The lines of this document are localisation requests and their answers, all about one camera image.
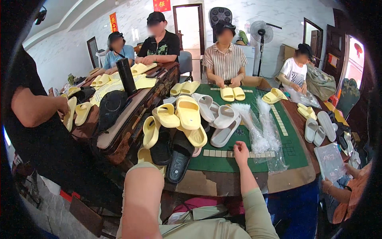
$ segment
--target hand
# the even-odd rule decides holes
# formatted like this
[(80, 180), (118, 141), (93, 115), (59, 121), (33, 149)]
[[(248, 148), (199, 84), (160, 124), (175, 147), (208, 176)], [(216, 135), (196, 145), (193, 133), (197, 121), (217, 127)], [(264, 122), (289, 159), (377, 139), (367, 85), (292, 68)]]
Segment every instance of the hand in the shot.
[(247, 166), (249, 158), (247, 145), (242, 141), (236, 141), (236, 144), (233, 146), (233, 151), (235, 152), (235, 160), (238, 166)]
[(329, 187), (334, 187), (332, 186), (333, 183), (327, 177), (325, 177), (325, 180), (321, 180), (321, 185), (322, 185), (322, 191), (328, 194), (330, 194), (328, 192)]
[(224, 89), (224, 80), (220, 76), (216, 76), (215, 84), (220, 88)]
[(306, 83), (303, 84), (303, 86), (301, 87), (301, 93), (303, 93), (304, 95), (306, 95), (306, 92), (308, 90), (306, 89)]
[(292, 87), (295, 91), (301, 92), (301, 88), (300, 88), (300, 86), (298, 84), (290, 83), (289, 86)]
[(243, 79), (241, 75), (238, 75), (231, 79), (231, 85), (229, 85), (231, 88), (239, 87), (240, 81)]
[(62, 97), (62, 96), (56, 96), (55, 99), (57, 100), (57, 108), (58, 111), (60, 111), (63, 115), (66, 115), (69, 113), (69, 105), (68, 105), (68, 98)]
[(156, 55), (148, 55), (144, 57), (141, 61), (142, 64), (144, 65), (150, 65), (153, 64), (154, 62), (157, 61), (157, 56)]

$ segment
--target person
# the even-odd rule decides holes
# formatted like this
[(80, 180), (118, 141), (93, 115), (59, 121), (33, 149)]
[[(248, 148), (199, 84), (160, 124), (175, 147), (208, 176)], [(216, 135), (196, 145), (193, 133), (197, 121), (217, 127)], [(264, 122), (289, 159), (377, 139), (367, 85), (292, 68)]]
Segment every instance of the person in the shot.
[(35, 61), (21, 45), (13, 62), (2, 86), (2, 123), (20, 158), (64, 191), (120, 213), (122, 190), (96, 168), (60, 120), (57, 111), (69, 112), (67, 99), (47, 95)]
[[(139, 163), (126, 174), (123, 208), (117, 239), (120, 238), (270, 238), (278, 235), (272, 225), (264, 197), (248, 166), (249, 151), (244, 142), (233, 147), (240, 170), (240, 188), (245, 208), (246, 230), (224, 218), (193, 220), (162, 225), (160, 198), (164, 187), (162, 173), (151, 163)], [(216, 214), (217, 208), (209, 210)]]
[(204, 52), (203, 65), (206, 67), (209, 84), (224, 88), (240, 86), (245, 78), (245, 66), (248, 64), (244, 51), (232, 44), (236, 27), (229, 22), (216, 24), (217, 42)]
[(148, 30), (153, 36), (148, 37), (137, 57), (135, 63), (150, 65), (154, 62), (179, 62), (180, 41), (179, 37), (168, 32), (165, 28), (167, 21), (163, 13), (155, 11), (147, 18)]
[(119, 33), (118, 31), (111, 33), (107, 39), (109, 51), (106, 52), (104, 66), (92, 75), (86, 77), (85, 81), (89, 82), (104, 73), (111, 75), (117, 72), (118, 69), (115, 63), (122, 58), (129, 59), (129, 64), (132, 66), (134, 64), (134, 48), (130, 45), (125, 45), (125, 43), (126, 40), (123, 38), (123, 33)]
[(331, 182), (328, 178), (321, 181), (322, 193), (326, 194), (324, 200), (330, 223), (338, 224), (351, 217), (367, 184), (371, 164), (372, 161), (362, 169), (356, 169), (345, 163), (347, 175), (336, 182)]
[(306, 64), (313, 59), (312, 48), (306, 44), (298, 44), (298, 49), (295, 51), (293, 57), (287, 59), (281, 68), (278, 79), (282, 85), (290, 86), (295, 91), (306, 94)]

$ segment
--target electric fan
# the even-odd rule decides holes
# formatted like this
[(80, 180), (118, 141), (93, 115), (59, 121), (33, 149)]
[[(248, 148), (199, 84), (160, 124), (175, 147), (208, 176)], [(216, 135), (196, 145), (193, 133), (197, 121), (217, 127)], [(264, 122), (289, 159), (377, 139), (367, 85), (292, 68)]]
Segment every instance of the electric fan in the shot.
[(274, 25), (268, 24), (264, 21), (255, 21), (251, 25), (251, 36), (253, 37), (253, 39), (255, 39), (257, 42), (260, 43), (260, 62), (259, 62), (259, 71), (257, 72), (257, 76), (260, 75), (260, 67), (261, 67), (262, 53), (264, 50), (264, 44), (269, 43), (273, 39), (273, 30), (270, 26), (274, 26)]

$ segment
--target striped shirt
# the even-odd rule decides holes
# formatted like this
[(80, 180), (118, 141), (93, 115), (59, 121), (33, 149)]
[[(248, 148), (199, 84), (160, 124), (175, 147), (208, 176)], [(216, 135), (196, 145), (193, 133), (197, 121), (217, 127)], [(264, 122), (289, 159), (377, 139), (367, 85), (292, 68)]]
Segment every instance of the striped shirt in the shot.
[(230, 44), (225, 53), (222, 53), (216, 46), (216, 43), (206, 49), (204, 52), (203, 65), (214, 71), (214, 74), (230, 80), (238, 75), (241, 67), (247, 65), (247, 58), (244, 51), (237, 45)]

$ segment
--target black slide sandal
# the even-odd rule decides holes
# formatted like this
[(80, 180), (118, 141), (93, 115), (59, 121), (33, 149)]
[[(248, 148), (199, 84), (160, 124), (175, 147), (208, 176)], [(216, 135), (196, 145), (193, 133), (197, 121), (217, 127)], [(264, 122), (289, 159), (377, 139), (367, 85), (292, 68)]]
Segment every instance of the black slide sandal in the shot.
[(171, 136), (170, 131), (161, 126), (159, 129), (158, 141), (150, 148), (152, 162), (156, 165), (168, 165), (171, 156)]
[(172, 140), (172, 162), (167, 166), (166, 178), (172, 184), (178, 184), (186, 174), (195, 147), (186, 135), (177, 130)]

